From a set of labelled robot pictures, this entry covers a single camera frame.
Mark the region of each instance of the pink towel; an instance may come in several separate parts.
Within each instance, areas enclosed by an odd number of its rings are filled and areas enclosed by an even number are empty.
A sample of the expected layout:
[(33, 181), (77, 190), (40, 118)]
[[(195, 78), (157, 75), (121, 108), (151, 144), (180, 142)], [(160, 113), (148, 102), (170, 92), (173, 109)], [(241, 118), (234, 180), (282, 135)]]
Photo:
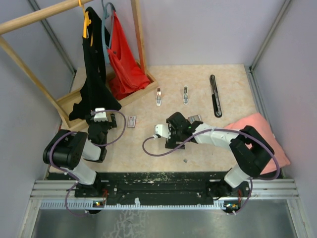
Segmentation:
[[(241, 130), (246, 125), (253, 126), (258, 131), (258, 133), (267, 141), (267, 143), (273, 148), (274, 155), (277, 158), (277, 161), (280, 167), (284, 167), (286, 165), (291, 164), (289, 159), (286, 157), (284, 150), (276, 141), (268, 122), (264, 119), (264, 117), (262, 117), (260, 113), (255, 113), (248, 117), (242, 118), (238, 120), (237, 122), (229, 124), (225, 128), (233, 129), (233, 130)], [(275, 170), (276, 170), (275, 163), (271, 159), (261, 174), (266, 174), (269, 172), (273, 172)]]

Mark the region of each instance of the tabletop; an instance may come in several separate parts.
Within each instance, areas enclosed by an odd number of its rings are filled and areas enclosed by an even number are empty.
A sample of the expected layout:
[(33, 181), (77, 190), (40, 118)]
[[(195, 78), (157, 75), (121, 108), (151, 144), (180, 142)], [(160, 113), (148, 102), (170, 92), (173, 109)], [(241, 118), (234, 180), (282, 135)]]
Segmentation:
[[(177, 150), (164, 157), (151, 157), (142, 149), (143, 141), (152, 136), (154, 125), (165, 124), (174, 112), (184, 117), (200, 114), (202, 121), (224, 127), (256, 112), (256, 107), (242, 64), (224, 65), (168, 65), (150, 66), (150, 73), (158, 81), (162, 104), (156, 105), (156, 90), (123, 107), (120, 111), (136, 116), (135, 128), (126, 128), (124, 135), (107, 146), (102, 163), (85, 161), (97, 172), (192, 172), (227, 171), (236, 164), (233, 154), (208, 144), (187, 143), (185, 150)], [(210, 75), (214, 74), (219, 92), (223, 116), (216, 118), (211, 99)], [(84, 84), (86, 73), (79, 68), (72, 90)], [(188, 87), (189, 104), (183, 103), (184, 86)], [(123, 129), (123, 118), (116, 114), (117, 128), (108, 132), (108, 142), (116, 139)], [(161, 154), (165, 139), (149, 140), (145, 148), (153, 154)], [(59, 172), (51, 167), (50, 172)]]

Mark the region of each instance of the gray wall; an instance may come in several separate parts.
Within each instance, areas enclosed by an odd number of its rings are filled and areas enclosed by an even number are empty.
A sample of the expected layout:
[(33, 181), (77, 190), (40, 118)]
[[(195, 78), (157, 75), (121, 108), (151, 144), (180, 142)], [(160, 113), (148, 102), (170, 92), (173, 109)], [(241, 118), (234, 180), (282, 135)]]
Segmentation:
[[(26, 1), (1, 2), (0, 22), (31, 12)], [(55, 97), (66, 94), (72, 75), (40, 23), (4, 35)], [(60, 118), (40, 90), (0, 48), (0, 233), (16, 238), (34, 180), (47, 166), (42, 152)]]
[[(37, 1), (43, 8), (60, 0)], [(130, 0), (112, 2), (130, 48), (138, 58)], [(140, 0), (147, 63), (250, 65), (283, 2)], [(102, 16), (101, 1), (87, 6), (92, 6)], [(84, 66), (82, 9), (77, 7), (50, 17), (49, 22), (73, 63), (77, 67)]]
[[(256, 69), (277, 140), (312, 224), (317, 220), (317, 1), (293, 1)], [(317, 227), (312, 227), (317, 236)]]

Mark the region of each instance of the hanging black garment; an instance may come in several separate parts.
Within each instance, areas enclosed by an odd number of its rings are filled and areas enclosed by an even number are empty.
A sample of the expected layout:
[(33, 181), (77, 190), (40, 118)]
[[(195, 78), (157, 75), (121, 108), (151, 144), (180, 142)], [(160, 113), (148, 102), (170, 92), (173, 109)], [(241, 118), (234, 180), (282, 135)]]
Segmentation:
[[(90, 111), (95, 108), (105, 108), (120, 110), (121, 104), (114, 98), (112, 93), (106, 88), (106, 66), (101, 38), (101, 19), (96, 12), (88, 7), (91, 24), (87, 27), (89, 37), (83, 38), (84, 60), (86, 68), (86, 82), (80, 90), (82, 101), (74, 103), (73, 111), (69, 115), (69, 120), (77, 118), (85, 119)], [(110, 34), (105, 29), (106, 43), (109, 44)]]

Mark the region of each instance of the clothes hanger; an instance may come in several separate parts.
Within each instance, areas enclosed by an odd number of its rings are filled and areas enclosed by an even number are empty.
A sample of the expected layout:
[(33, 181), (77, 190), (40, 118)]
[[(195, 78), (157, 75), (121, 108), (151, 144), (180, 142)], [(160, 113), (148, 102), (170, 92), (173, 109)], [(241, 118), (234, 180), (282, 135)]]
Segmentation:
[[(84, 30), (83, 30), (83, 37), (86, 39), (87, 38), (87, 27), (91, 24), (91, 20), (89, 19), (89, 15), (88, 12), (85, 11), (85, 6), (81, 3), (81, 0), (78, 0), (79, 6), (81, 6), (83, 8), (83, 12), (84, 12)], [(91, 35), (91, 42), (90, 42), (90, 46), (92, 46), (93, 43), (93, 36)]]
[[(103, 17), (102, 17), (102, 23), (101, 23), (101, 35), (102, 35), (102, 43), (103, 43), (103, 52), (104, 52), (104, 57), (105, 57), (105, 63), (109, 64), (110, 60), (109, 60), (109, 55), (108, 55), (107, 49), (111, 48), (111, 40), (112, 40), (115, 8), (114, 8), (114, 5), (111, 2), (107, 2), (105, 5), (104, 5), (104, 0), (102, 0), (101, 2), (102, 2), (103, 9), (104, 9), (104, 13), (103, 13)], [(111, 12), (112, 12), (111, 13), (111, 30), (110, 30), (109, 46), (106, 45), (106, 40), (105, 40), (105, 21), (109, 17), (109, 14), (108, 14), (108, 11), (107, 11), (108, 5), (111, 6)]]

